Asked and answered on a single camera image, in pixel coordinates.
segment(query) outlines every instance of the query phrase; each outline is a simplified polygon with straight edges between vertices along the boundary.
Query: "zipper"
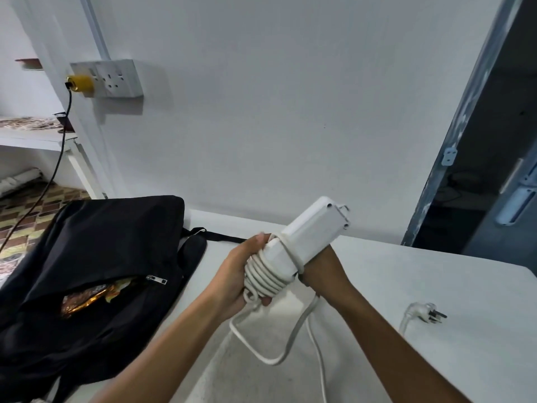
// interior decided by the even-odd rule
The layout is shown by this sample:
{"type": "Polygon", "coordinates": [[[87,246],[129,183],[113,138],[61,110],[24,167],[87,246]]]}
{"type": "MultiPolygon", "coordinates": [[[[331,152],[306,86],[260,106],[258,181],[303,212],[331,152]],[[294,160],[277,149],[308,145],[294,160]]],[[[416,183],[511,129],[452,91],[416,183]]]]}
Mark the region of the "zipper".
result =
{"type": "Polygon", "coordinates": [[[166,280],[165,278],[160,278],[160,277],[152,276],[152,275],[148,275],[145,278],[146,280],[151,280],[153,282],[157,282],[160,284],[166,284],[168,282],[168,280],[166,280]]]}

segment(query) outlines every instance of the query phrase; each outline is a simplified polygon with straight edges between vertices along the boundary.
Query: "left hand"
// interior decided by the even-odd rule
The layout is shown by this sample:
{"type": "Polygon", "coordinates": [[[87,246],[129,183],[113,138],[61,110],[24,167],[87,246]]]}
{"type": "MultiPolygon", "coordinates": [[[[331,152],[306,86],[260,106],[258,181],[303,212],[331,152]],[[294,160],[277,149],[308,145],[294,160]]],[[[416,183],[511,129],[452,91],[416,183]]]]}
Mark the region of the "left hand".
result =
{"type": "MultiPolygon", "coordinates": [[[[246,305],[243,297],[244,265],[251,255],[263,249],[269,237],[270,233],[259,233],[231,250],[205,289],[204,293],[218,302],[220,321],[233,317],[246,305]]],[[[265,306],[271,301],[269,297],[261,298],[265,306]]]]}

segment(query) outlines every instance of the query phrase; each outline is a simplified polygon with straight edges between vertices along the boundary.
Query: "black backpack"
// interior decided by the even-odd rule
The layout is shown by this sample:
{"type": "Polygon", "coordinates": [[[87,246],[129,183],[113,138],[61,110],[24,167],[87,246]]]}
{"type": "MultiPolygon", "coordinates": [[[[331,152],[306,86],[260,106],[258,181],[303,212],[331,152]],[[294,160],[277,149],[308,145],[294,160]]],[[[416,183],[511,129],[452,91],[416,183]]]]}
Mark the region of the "black backpack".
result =
{"type": "Polygon", "coordinates": [[[243,240],[183,228],[176,196],[73,201],[0,289],[0,401],[54,402],[116,376],[145,348],[207,247],[243,240]],[[64,295],[136,277],[104,299],[60,316],[64,295]]]}

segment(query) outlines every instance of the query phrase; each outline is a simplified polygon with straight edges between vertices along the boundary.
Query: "table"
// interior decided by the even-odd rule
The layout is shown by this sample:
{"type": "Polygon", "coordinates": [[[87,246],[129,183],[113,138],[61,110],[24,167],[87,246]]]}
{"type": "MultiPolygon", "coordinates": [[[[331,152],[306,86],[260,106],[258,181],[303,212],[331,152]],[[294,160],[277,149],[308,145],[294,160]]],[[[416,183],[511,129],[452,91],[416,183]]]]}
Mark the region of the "table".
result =
{"type": "MultiPolygon", "coordinates": [[[[19,130],[0,127],[0,146],[61,151],[63,135],[58,133],[59,130],[19,130]]],[[[103,190],[100,188],[84,155],[78,148],[78,138],[75,133],[65,135],[64,155],[71,162],[90,197],[92,199],[103,199],[103,190]]]]}
{"type": "MultiPolygon", "coordinates": [[[[185,226],[250,237],[282,226],[191,210],[185,226]]],[[[198,269],[157,335],[198,296],[234,245],[209,242],[198,269]]],[[[441,325],[412,321],[406,339],[440,373],[478,402],[533,402],[537,395],[537,279],[526,268],[486,259],[414,249],[353,237],[333,244],[352,283],[398,327],[406,306],[430,301],[448,315],[441,325]]],[[[300,283],[247,336],[274,355],[312,296],[300,283]]],[[[330,402],[389,402],[352,333],[326,302],[312,315],[323,352],[330,402]]],[[[259,362],[220,326],[172,402],[321,401],[317,361],[305,329],[288,359],[259,362]]],[[[106,382],[82,386],[68,401],[87,402],[106,382]]]]}

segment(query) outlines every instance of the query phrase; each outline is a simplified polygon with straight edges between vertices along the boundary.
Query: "electrical outlet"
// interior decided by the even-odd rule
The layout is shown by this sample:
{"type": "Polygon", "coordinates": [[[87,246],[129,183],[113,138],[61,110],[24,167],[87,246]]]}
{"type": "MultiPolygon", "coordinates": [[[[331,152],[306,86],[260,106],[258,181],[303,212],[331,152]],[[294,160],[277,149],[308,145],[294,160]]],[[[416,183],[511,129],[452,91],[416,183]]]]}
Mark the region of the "electrical outlet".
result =
{"type": "Polygon", "coordinates": [[[135,98],[143,96],[134,62],[130,59],[71,63],[74,74],[93,79],[94,92],[86,97],[135,98]]]}

